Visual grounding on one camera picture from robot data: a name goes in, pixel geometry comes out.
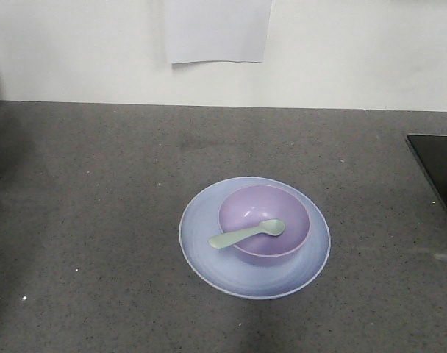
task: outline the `black surface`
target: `black surface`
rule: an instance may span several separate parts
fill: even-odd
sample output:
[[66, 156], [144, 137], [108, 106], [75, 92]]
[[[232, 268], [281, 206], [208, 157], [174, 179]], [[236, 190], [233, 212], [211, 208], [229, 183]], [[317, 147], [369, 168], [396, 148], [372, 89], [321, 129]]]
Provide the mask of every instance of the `black surface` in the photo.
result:
[[447, 208], [447, 136], [409, 135], [408, 140]]

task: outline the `purple bowl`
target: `purple bowl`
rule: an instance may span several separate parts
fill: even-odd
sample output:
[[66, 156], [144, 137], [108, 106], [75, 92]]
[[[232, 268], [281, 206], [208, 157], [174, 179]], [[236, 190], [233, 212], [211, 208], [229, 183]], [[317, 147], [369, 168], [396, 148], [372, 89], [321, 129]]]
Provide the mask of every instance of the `purple bowl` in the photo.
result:
[[253, 257], [282, 257], [294, 253], [304, 244], [310, 227], [304, 205], [287, 191], [255, 185], [230, 194], [219, 210], [222, 232], [255, 227], [272, 218], [285, 222], [285, 231], [279, 237], [258, 234], [234, 245]]

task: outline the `white paper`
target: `white paper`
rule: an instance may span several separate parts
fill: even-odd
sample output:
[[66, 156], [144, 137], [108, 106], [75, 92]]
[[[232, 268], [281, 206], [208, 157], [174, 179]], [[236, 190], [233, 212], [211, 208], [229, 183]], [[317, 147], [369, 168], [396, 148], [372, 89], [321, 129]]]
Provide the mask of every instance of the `white paper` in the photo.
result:
[[271, 2], [165, 0], [168, 62], [261, 62]]

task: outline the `wall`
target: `wall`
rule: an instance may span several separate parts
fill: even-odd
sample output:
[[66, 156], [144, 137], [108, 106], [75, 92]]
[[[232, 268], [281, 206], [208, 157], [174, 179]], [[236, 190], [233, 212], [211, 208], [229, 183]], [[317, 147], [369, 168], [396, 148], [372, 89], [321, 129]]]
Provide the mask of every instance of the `wall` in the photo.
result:
[[162, 0], [3, 0], [0, 98], [447, 111], [447, 0], [275, 0], [265, 62], [173, 66]]

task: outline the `plastic spoon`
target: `plastic spoon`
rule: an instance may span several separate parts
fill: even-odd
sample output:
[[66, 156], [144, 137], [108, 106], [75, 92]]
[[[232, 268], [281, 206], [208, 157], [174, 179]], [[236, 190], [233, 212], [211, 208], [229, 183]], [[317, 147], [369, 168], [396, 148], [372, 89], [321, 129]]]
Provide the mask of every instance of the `plastic spoon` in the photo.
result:
[[211, 247], [216, 249], [226, 248], [252, 235], [265, 233], [277, 237], [284, 232], [285, 223], [280, 219], [268, 219], [262, 221], [256, 227], [235, 230], [234, 232], [222, 233], [209, 239]]

